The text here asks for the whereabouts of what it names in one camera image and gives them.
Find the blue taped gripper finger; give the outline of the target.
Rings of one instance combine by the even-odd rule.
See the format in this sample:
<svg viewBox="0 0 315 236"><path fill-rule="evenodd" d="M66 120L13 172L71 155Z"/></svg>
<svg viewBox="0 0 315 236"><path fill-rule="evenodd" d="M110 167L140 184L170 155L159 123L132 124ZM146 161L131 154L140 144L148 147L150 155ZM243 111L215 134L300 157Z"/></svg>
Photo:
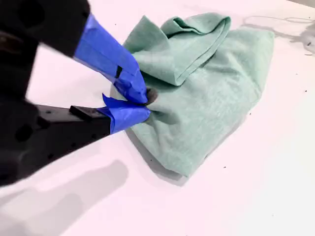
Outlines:
<svg viewBox="0 0 315 236"><path fill-rule="evenodd" d="M101 108L38 106L31 156L52 162L111 134L144 122L150 110L144 105L103 96Z"/></svg>
<svg viewBox="0 0 315 236"><path fill-rule="evenodd" d="M145 85L138 62L100 23L86 0L43 0L42 42L104 75L128 101L148 105L158 93Z"/></svg>

